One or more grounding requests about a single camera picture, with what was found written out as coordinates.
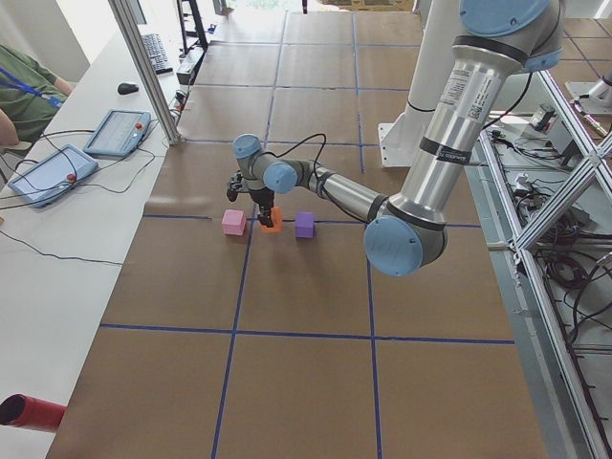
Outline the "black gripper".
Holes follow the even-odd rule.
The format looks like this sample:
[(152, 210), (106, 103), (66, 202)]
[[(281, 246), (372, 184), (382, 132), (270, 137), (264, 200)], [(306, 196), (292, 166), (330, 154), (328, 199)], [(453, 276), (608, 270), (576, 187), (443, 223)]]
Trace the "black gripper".
[(274, 192), (267, 187), (250, 190), (251, 199), (259, 205), (258, 220), (262, 226), (273, 227)]

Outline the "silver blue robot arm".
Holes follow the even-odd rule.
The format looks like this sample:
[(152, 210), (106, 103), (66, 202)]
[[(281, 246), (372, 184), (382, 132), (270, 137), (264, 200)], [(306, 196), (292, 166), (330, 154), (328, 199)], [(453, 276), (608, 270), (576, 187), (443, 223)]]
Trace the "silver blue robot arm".
[(380, 272), (404, 276), (439, 258), (447, 244), (443, 210), (487, 115), (509, 76), (557, 64), (565, 4), (459, 1), (451, 11), (458, 25), (449, 48), (454, 64), (398, 193), (380, 194), (318, 160), (267, 152), (244, 134), (233, 142), (239, 168), (229, 179), (229, 200), (249, 194), (270, 229), (275, 194), (301, 186), (365, 223), (366, 256)]

